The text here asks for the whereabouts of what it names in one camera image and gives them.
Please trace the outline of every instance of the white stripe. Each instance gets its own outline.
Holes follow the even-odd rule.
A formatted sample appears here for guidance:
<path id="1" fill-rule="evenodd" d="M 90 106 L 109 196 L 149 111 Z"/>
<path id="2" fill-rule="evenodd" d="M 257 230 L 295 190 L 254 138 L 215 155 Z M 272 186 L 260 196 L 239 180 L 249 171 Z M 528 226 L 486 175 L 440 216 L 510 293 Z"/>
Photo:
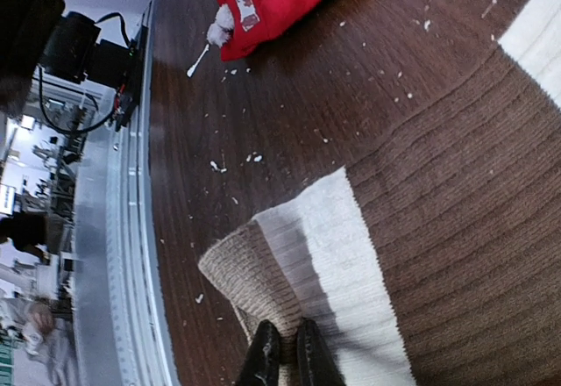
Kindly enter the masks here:
<path id="1" fill-rule="evenodd" d="M 344 168 L 255 219 L 304 317 L 320 325 L 347 385 L 415 384 Z"/>
<path id="2" fill-rule="evenodd" d="M 561 108 L 561 0 L 529 0 L 499 43 Z"/>

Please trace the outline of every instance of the white pom-pom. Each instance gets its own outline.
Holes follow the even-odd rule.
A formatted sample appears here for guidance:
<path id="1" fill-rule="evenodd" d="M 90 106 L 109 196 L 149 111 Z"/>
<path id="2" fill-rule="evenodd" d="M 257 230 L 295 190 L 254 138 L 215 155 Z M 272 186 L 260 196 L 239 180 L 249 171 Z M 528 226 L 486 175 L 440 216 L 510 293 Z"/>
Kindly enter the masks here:
<path id="1" fill-rule="evenodd" d="M 230 8 L 228 4 L 223 4 L 218 9 L 217 17 L 215 18 L 215 22 L 219 24 L 224 29 L 229 31 L 234 30 L 234 16 L 231 14 Z"/>
<path id="2" fill-rule="evenodd" d="M 213 46 L 223 46 L 230 40 L 230 33 L 216 22 L 209 27 L 207 41 Z"/>

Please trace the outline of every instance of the person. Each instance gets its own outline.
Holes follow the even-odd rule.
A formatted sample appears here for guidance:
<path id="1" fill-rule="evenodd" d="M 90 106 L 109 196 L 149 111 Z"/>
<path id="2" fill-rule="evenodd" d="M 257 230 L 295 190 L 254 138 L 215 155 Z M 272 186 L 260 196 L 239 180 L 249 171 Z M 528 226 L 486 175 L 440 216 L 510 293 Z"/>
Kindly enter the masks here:
<path id="1" fill-rule="evenodd" d="M 80 386 L 71 322 L 56 318 L 46 304 L 23 298 L 1 298 L 0 316 L 4 330 L 21 333 L 32 325 L 41 336 L 31 351 L 20 339 L 4 339 L 0 345 L 0 384 Z"/>
<path id="2" fill-rule="evenodd" d="M 45 254 L 38 245 L 46 245 L 49 253 L 58 253 L 63 224 L 64 219 L 57 215 L 14 212 L 12 216 L 0 219 L 0 244 L 11 239 L 18 251 L 45 262 Z"/>

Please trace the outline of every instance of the brown and white cloth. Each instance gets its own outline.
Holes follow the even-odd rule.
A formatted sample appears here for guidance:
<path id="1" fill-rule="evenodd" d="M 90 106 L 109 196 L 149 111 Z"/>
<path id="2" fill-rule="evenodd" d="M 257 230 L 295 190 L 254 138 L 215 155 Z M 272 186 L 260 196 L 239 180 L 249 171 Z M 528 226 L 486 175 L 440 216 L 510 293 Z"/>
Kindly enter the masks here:
<path id="1" fill-rule="evenodd" d="M 349 386 L 561 372 L 561 0 L 530 0 L 500 45 L 203 256 L 250 336 L 313 318 Z"/>

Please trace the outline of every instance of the dark brown table surface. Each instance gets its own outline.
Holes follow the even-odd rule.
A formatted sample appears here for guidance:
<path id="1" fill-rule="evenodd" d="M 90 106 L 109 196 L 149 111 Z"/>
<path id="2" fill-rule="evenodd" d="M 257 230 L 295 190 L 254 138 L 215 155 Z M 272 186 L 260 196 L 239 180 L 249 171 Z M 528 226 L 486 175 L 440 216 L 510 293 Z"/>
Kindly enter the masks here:
<path id="1" fill-rule="evenodd" d="M 222 63 L 212 48 L 189 79 L 216 0 L 160 0 L 150 160 L 182 384 L 231 384 L 247 347 L 228 302 L 196 267 L 204 251 L 451 90 L 498 48 L 526 1 L 500 0 L 482 17 L 492 0 L 325 0 L 246 60 Z M 246 162 L 253 153 L 263 160 Z"/>

